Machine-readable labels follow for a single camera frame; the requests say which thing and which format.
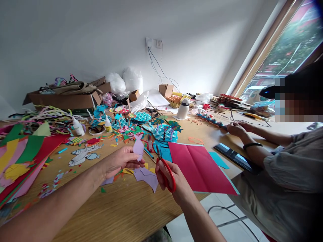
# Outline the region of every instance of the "scissors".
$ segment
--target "scissors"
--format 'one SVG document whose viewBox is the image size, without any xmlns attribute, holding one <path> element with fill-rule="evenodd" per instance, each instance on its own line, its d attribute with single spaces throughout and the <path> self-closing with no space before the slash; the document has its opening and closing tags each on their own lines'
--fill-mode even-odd
<svg viewBox="0 0 323 242">
<path fill-rule="evenodd" d="M 169 181 L 168 181 L 167 177 L 165 176 L 165 174 L 164 174 L 162 171 L 160 171 L 161 176 L 162 176 L 162 177 L 163 177 L 163 179 L 164 179 L 165 187 L 167 187 L 167 188 L 168 188 L 168 190 L 169 190 L 171 193 L 173 193 L 173 192 L 175 192 L 175 190 L 176 190 L 176 183 L 175 183 L 175 178 L 174 178 L 173 172 L 172 172 L 172 170 L 169 168 L 169 165 L 166 163 L 166 161 L 162 158 L 162 154 L 159 152 L 159 149 L 158 149 L 158 146 L 157 146 L 157 145 L 156 145 L 156 148 L 157 148 L 157 155 L 158 155 L 158 159 L 159 159 L 159 160 L 161 160 L 161 161 L 163 162 L 164 166 L 167 168 L 167 170 L 168 170 L 168 172 L 169 172 L 169 174 L 170 174 L 170 176 L 171 176 L 172 182 L 173 182 L 173 188 L 171 189 L 171 188 L 170 188 L 171 186 L 170 186 L 170 184 L 169 184 Z"/>
</svg>

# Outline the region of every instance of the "floor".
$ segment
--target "floor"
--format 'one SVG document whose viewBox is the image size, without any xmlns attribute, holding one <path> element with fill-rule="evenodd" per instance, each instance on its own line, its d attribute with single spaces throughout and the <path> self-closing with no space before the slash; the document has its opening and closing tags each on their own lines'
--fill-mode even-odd
<svg viewBox="0 0 323 242">
<path fill-rule="evenodd" d="M 201 204 L 206 211 L 214 205 L 227 207 L 233 204 L 231 199 L 226 194 L 210 194 L 208 197 L 201 201 Z M 236 206 L 230 208 L 237 216 L 243 217 L 244 214 Z M 216 225 L 231 221 L 236 217 L 225 209 L 212 208 L 210 211 L 210 217 Z M 255 226 L 249 219 L 243 220 L 246 225 L 257 236 L 259 241 L 268 242 L 267 238 L 263 235 L 261 230 Z M 191 233 L 188 229 L 185 217 L 181 214 L 179 217 L 167 224 L 167 229 L 174 242 L 194 242 Z M 256 238 L 248 230 L 248 228 L 240 221 L 230 225 L 225 225 L 219 228 L 227 242 L 257 242 Z"/>
</svg>

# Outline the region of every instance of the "glue bottle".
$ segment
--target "glue bottle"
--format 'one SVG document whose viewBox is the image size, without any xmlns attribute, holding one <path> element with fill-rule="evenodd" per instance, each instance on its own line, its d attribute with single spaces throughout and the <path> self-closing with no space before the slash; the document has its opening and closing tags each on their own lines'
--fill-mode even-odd
<svg viewBox="0 0 323 242">
<path fill-rule="evenodd" d="M 112 125 L 110 123 L 110 120 L 108 119 L 108 116 L 106 115 L 105 116 L 105 130 L 108 132 L 108 133 L 111 133 L 112 132 Z"/>
<path fill-rule="evenodd" d="M 85 135 L 82 124 L 80 124 L 80 122 L 77 121 L 74 117 L 72 117 L 72 118 L 73 118 L 73 128 L 76 131 L 76 134 L 78 136 Z"/>
<path fill-rule="evenodd" d="M 189 99 L 184 98 L 182 104 L 178 108 L 177 118 L 185 119 L 189 110 Z"/>
</svg>

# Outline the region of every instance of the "electrical outlet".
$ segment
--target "electrical outlet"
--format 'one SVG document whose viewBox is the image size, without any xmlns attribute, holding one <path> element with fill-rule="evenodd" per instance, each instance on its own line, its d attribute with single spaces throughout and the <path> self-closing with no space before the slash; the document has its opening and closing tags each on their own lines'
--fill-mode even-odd
<svg viewBox="0 0 323 242">
<path fill-rule="evenodd" d="M 160 39 L 158 39 L 157 41 L 156 41 L 156 48 L 158 48 L 158 49 L 161 49 L 162 48 L 162 40 L 160 40 Z"/>
<path fill-rule="evenodd" d="M 146 47 L 152 47 L 152 38 L 146 38 Z"/>
</svg>

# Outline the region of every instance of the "black bracelet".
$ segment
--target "black bracelet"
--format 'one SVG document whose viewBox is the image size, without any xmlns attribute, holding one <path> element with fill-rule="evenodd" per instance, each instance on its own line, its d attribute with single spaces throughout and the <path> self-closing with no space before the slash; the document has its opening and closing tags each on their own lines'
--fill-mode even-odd
<svg viewBox="0 0 323 242">
<path fill-rule="evenodd" d="M 243 149 L 244 149 L 244 150 L 246 150 L 248 147 L 250 147 L 250 146 L 254 146 L 254 145 L 256 145 L 256 146 L 261 146 L 261 147 L 262 147 L 262 144 L 260 144 L 260 143 L 250 143 L 250 144 L 246 144 L 246 145 L 244 145 L 244 146 L 243 146 Z"/>
</svg>

